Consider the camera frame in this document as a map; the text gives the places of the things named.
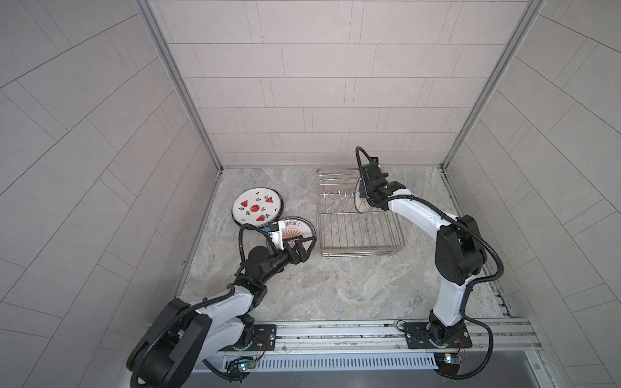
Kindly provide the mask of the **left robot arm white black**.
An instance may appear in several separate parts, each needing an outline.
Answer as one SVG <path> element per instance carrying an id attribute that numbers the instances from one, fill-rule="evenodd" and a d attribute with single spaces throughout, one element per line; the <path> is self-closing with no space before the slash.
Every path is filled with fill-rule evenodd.
<path id="1" fill-rule="evenodd" d="M 130 353 L 126 367 L 132 387 L 181 387 L 197 362 L 238 344 L 252 332 L 250 311 L 267 294 L 267 281 L 289 264 L 310 258 L 315 236 L 273 241 L 242 256 L 226 291 L 191 305 L 174 299 L 163 308 Z"/>

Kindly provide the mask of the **sunburst pattern plate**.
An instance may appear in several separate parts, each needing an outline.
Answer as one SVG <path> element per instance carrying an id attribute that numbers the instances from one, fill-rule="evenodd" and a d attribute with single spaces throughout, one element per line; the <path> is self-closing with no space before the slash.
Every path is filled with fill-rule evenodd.
<path id="1" fill-rule="evenodd" d="M 362 189 L 362 179 L 359 178 L 354 190 L 354 208 L 360 214 L 364 214 L 370 209 L 367 198 L 362 195 Z"/>

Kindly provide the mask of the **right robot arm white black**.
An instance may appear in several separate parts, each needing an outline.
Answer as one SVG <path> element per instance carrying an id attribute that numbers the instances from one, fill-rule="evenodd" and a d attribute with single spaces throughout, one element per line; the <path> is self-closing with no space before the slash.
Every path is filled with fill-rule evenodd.
<path id="1" fill-rule="evenodd" d="M 475 218 L 449 215 L 401 183 L 389 182 L 376 159 L 359 165 L 358 171 L 360 197 L 369 206 L 403 216 L 434 239 L 434 263 L 441 275 L 441 287 L 427 331 L 432 344 L 447 346 L 464 321 L 474 321 L 466 315 L 474 286 L 496 281 L 504 274 L 500 256 L 480 236 Z"/>

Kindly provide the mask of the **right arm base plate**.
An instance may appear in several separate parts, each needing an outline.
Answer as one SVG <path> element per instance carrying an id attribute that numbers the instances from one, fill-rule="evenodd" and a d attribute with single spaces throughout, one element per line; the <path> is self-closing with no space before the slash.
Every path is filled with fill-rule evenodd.
<path id="1" fill-rule="evenodd" d="M 470 349 L 472 340 L 464 321 L 446 327 L 439 321 L 397 323 L 409 349 Z"/>

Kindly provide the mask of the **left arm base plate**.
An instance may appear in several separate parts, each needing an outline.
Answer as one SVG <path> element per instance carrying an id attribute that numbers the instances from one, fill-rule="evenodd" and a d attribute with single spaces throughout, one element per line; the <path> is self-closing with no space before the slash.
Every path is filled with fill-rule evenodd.
<path id="1" fill-rule="evenodd" d="M 243 333 L 241 340 L 234 345 L 224 348 L 233 352 L 263 352 L 273 351 L 277 337 L 276 324 L 256 324 L 252 333 Z"/>

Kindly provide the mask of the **brown patterned plate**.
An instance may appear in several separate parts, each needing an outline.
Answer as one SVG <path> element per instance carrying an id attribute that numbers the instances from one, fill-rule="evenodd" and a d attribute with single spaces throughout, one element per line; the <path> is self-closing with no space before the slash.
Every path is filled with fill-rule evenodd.
<path id="1" fill-rule="evenodd" d="M 316 236 L 314 226 L 304 218 L 291 217 L 283 218 L 279 221 L 284 221 L 283 238 L 291 238 L 294 236 Z"/>

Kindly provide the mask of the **white plate fruit pattern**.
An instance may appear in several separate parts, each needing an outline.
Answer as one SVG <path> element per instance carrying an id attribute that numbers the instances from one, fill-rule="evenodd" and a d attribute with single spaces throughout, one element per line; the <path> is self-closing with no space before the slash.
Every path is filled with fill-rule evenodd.
<path id="1" fill-rule="evenodd" d="M 283 210 L 284 200 L 278 192 L 266 187 L 257 187 L 248 189 L 234 200 L 231 216 L 240 226 L 251 224 L 263 227 L 278 220 Z"/>

